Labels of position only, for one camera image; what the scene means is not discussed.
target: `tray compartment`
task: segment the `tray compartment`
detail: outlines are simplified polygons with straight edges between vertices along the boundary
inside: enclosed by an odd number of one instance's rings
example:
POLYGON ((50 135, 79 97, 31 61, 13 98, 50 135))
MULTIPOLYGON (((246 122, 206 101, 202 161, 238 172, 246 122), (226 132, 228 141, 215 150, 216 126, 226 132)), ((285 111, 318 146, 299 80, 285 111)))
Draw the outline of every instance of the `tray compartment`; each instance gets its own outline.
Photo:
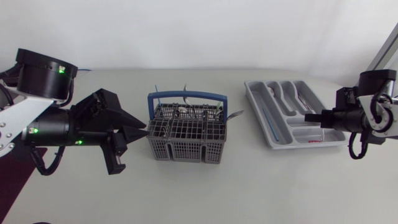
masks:
POLYGON ((269 139, 274 144, 290 144, 293 141, 289 130, 287 129, 284 118, 282 117, 282 111, 277 106, 274 97, 269 92, 267 86, 263 82, 250 82, 249 91, 253 97, 253 103, 257 109, 257 117, 261 121, 261 126, 264 132, 269 135, 269 139), (262 109, 265 109, 267 117, 270 122, 268 122, 262 109), (278 137, 278 140, 273 134, 270 124, 272 124, 274 131, 278 137))

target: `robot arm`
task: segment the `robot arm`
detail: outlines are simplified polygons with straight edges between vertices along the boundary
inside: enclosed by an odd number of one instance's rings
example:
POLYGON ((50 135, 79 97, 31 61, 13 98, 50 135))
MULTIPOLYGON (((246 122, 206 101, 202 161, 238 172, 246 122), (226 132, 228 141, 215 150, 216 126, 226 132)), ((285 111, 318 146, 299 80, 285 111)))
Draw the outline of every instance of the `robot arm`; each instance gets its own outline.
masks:
POLYGON ((121 108, 115 93, 104 89, 62 109, 72 100, 76 73, 72 64, 19 49, 17 65, 0 74, 7 85, 17 86, 1 86, 7 102, 0 111, 0 157, 11 151, 18 158, 30 156, 42 175, 50 175, 66 146, 101 146, 108 173, 123 171, 120 157, 127 144, 147 135, 141 130, 146 125, 121 108), (14 98, 22 100, 14 103, 14 98), (37 146, 59 147, 49 168, 37 146))
POLYGON ((382 144, 398 137, 398 99, 392 97, 396 71, 363 72, 358 86, 336 92, 336 107, 321 114, 306 114, 305 120, 319 122, 321 128, 351 132, 349 154, 353 159, 365 156, 368 144, 382 144), (361 133, 362 150, 355 155, 353 142, 361 133))

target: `black cylindrical motor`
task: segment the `black cylindrical motor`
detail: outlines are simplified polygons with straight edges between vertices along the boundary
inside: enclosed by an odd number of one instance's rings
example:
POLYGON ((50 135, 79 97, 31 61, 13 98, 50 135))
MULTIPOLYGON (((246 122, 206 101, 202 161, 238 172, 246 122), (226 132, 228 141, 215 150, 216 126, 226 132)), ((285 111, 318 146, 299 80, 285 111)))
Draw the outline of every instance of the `black cylindrical motor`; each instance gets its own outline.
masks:
POLYGON ((68 98, 70 84, 78 70, 76 66, 25 49, 18 49, 16 61, 22 65, 19 91, 45 98, 68 98))

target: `gray plastic basket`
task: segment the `gray plastic basket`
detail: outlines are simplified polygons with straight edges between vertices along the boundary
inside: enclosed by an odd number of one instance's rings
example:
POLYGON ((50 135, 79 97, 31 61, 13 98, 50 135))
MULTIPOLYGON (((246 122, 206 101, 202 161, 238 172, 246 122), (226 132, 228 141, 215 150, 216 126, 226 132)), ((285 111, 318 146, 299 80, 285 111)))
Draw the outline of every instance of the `gray plastic basket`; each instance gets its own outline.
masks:
POLYGON ((220 163, 226 141, 226 96, 194 91, 157 92, 148 95, 148 104, 151 120, 147 139, 155 159, 220 163), (152 109, 155 98, 179 96, 218 100, 223 102, 223 106, 217 110, 217 106, 210 105, 163 103, 152 109), (188 113, 181 113, 180 107, 188 113))

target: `metal bracket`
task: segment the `metal bracket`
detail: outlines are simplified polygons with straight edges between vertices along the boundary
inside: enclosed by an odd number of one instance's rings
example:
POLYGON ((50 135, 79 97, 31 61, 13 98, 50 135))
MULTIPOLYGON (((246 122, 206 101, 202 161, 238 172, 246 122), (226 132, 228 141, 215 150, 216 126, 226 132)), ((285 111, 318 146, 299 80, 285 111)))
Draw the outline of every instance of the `metal bracket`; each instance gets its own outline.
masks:
POLYGON ((0 111, 0 157, 14 148, 12 140, 53 103, 53 99, 23 93, 15 88, 6 88, 24 99, 0 111))
POLYGON ((379 138, 387 138, 387 137, 393 137, 393 136, 398 136, 398 125, 397 125, 397 118, 394 118, 395 114, 398 114, 398 105, 390 104, 390 103, 377 103, 377 113, 381 116, 382 120, 379 124, 377 124, 373 118, 373 115, 371 113, 371 100, 372 100, 372 95, 369 96, 360 96, 358 99, 361 102, 361 105, 363 107, 363 110, 365 111, 366 114, 366 119, 369 121, 369 124, 371 125, 372 129, 372 134, 376 137, 379 138), (391 112, 393 117, 389 116, 389 113, 387 112, 386 108, 388 108, 391 112), (384 132, 378 132, 380 130, 383 130, 386 128, 386 126, 391 122, 391 119, 393 119, 393 122, 391 124, 391 127, 384 132))

